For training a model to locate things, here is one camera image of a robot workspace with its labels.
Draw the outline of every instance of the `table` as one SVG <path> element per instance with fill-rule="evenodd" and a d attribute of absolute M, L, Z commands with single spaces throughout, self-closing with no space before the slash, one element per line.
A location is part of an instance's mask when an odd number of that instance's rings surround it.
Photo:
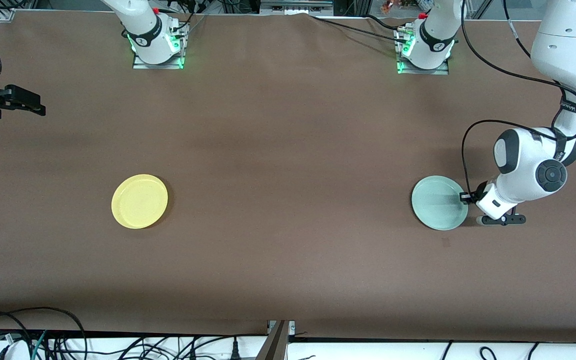
<path fill-rule="evenodd" d="M 507 26 L 467 24 L 485 57 L 538 76 Z M 538 22 L 516 27 L 530 44 Z M 132 70 L 121 29 L 76 11 L 0 23 L 0 86 L 47 108 L 0 120 L 0 309 L 59 306 L 102 331 L 293 319 L 311 337 L 576 342 L 576 162 L 560 192 L 519 207 L 522 226 L 474 225 L 473 207 L 441 232 L 410 207 L 423 177 L 464 184 L 468 125 L 547 125 L 556 88 L 487 68 L 464 43 L 448 76 L 397 74 L 388 40 L 304 14 L 209 16 L 183 70 Z M 498 173 L 504 129 L 471 132 L 473 184 Z M 130 230 L 110 200 L 141 173 L 172 201 Z"/>

